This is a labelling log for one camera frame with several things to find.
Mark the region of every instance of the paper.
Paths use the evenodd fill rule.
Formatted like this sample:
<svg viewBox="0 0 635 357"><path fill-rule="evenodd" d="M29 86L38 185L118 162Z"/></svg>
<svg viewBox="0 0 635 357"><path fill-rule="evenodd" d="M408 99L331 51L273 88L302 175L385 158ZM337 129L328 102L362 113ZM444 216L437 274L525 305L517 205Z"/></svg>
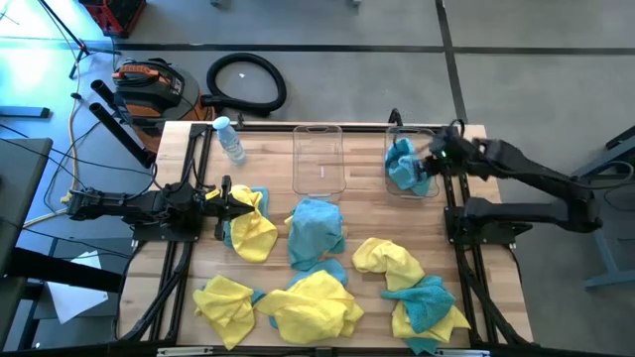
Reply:
<svg viewBox="0 0 635 357"><path fill-rule="evenodd" d="M88 267L101 269L98 252L86 252L72 260L73 263L82 264ZM65 323L80 313L95 307L100 303L108 300L108 293L100 292L93 289L72 287L66 284L47 283L51 296L53 297L53 305L56 307L56 313L60 323Z"/></svg>

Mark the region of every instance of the white cable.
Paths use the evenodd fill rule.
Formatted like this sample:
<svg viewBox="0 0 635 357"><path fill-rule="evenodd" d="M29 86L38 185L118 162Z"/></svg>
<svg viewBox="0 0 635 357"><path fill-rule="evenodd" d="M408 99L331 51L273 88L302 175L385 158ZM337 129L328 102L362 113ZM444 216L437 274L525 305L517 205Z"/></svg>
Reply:
<svg viewBox="0 0 635 357"><path fill-rule="evenodd" d="M75 55L75 51L72 49L72 46L70 45L70 42L68 41L68 38L64 34L64 31L62 31L62 29L60 28L60 25L58 25L58 23L53 18L51 13L49 13L49 10L47 10L47 8L41 2L40 2L40 5L42 5L42 8L44 9L44 12L47 13L49 18L53 22L53 24L56 26L56 28L58 28L58 31L60 32L60 35L62 35L63 40L66 42L66 45L68 46L68 49L70 50L70 53L72 54L72 60L74 61L75 66L77 67L77 89L75 90L75 93L79 93L79 85L80 85L80 81L81 81L81 70L79 69L79 62L77 61L77 56ZM77 99L73 99L72 100L72 108L70 109L70 114L68 115L68 138L70 139L70 144L71 144L70 157L72 158L72 175L73 175L73 177L72 177L72 181L70 183L70 188L68 189L68 193L64 197L61 198L62 202L70 199L70 191L75 189L75 186L77 185L77 179L75 178L78 175L78 173L77 173L77 159L76 159L77 158L77 149L76 149L75 145L73 145L73 143L75 141L75 136L74 136L74 134L72 132L72 122L74 121L75 114L76 114L77 110L79 110L79 106L77 106ZM23 227L29 227L29 226L34 225L36 223L40 223L42 221L45 221L47 219L51 219L53 217L57 217L57 216L59 216L61 214L65 214L65 213L66 213L66 209L60 209L60 210L57 210L56 212L52 212L52 213L40 216L38 218L31 219L30 221L26 222Z"/></svg>

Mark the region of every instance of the bottle cap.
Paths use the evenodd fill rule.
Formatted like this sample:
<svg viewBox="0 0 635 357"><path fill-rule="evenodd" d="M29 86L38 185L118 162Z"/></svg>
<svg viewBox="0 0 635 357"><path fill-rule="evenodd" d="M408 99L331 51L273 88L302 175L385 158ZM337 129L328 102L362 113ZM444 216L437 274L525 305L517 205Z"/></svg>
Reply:
<svg viewBox="0 0 635 357"><path fill-rule="evenodd" d="M229 126L229 118L218 117L211 122L211 126L216 130L222 130Z"/></svg>

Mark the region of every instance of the wooden plank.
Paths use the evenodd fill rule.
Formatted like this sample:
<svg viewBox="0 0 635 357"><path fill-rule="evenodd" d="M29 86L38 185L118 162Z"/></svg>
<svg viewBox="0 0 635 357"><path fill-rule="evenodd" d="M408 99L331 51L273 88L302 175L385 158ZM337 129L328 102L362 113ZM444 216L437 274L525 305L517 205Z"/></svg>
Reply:
<svg viewBox="0 0 635 357"><path fill-rule="evenodd" d="M157 164L159 183L178 181L181 175L189 123L168 123L159 150ZM484 137L483 126L470 125L468 137ZM262 264L243 261L235 252L213 238L214 219L205 221L201 239L196 243L190 266L184 313L179 335L180 344L222 344L218 335L202 318L193 316L191 294L216 275L223 275L250 288L264 291L284 289L295 274L289 266L287 239L289 230L283 221L300 201L292 190L292 133L241 133L247 152L247 164L232 166L219 143L214 140L207 165L206 183L220 183L223 175L231 175L234 184L266 186L270 191L269 212L279 229L279 238L269 259ZM356 297L365 315L350 338L335 338L317 345L354 347L404 347L391 330L394 302L379 297L386 288L383 275L361 274L352 267L351 256L369 237L391 239L415 256L426 274L444 278L446 287L457 297L456 306L463 310L458 271L453 249L445 240L443 182L441 193L425 200L405 200L386 191L383 177L384 134L344 134L344 161L347 188L338 206L344 216L347 248L333 255L347 269L347 289ZM471 193L492 201L500 201L496 181L469 179ZM166 250L165 243L150 243L133 261L121 300L120 330L129 330L154 298ZM483 256L491 296L518 332L531 340L515 263L502 247L484 246ZM485 338L480 303L476 303L478 330ZM166 305L164 327L169 323L172 305ZM272 328L267 316L256 312L254 330L241 345L288 346ZM465 330L457 330L451 347L468 346Z"/></svg>

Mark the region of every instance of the red equipment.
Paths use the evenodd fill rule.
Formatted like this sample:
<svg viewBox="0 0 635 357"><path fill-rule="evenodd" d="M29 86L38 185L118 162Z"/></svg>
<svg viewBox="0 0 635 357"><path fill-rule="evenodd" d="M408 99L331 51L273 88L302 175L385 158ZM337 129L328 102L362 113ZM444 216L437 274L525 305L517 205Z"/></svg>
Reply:
<svg viewBox="0 0 635 357"><path fill-rule="evenodd" d="M79 0L92 19L99 25L103 36L127 39L146 0Z"/></svg>

